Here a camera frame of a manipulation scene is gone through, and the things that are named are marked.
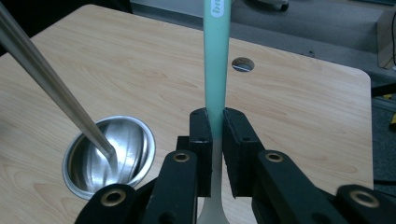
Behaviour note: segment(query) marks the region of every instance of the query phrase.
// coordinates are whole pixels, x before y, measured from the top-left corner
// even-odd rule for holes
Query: teal handle
[[[227,83],[231,0],[205,0],[205,107],[214,138],[221,138]]]

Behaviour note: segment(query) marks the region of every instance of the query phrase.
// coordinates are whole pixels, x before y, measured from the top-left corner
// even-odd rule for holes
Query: chair wheel
[[[282,5],[282,7],[280,8],[280,11],[286,11],[289,8],[289,3]]]

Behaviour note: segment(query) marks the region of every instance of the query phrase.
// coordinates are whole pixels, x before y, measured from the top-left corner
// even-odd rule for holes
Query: stainless steel bowl
[[[155,156],[154,136],[140,119],[114,116],[101,119],[96,125],[115,148],[117,169],[114,164],[110,166],[105,156],[82,133],[64,156],[64,182],[73,193],[86,200],[110,184],[136,186],[149,171]]]

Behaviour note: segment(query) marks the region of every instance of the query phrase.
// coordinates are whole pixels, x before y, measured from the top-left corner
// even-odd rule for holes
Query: ladle handle
[[[4,48],[110,161],[111,155],[115,155],[114,147],[1,2],[0,28],[0,43]]]

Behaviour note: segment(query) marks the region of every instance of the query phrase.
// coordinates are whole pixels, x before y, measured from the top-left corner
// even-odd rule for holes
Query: light wood tabletop
[[[155,161],[138,187],[158,175],[177,137],[189,134],[190,112],[205,106],[202,31],[85,6],[33,41],[94,120],[128,115],[153,131]],[[254,69],[233,70],[238,57]],[[287,153],[332,194],[345,184],[373,187],[365,73],[236,39],[229,63],[226,105],[247,115],[267,149]],[[0,58],[1,223],[75,221],[86,201],[66,187],[62,162],[78,133],[10,55]],[[235,200],[223,173],[228,219],[255,223],[250,200]]]

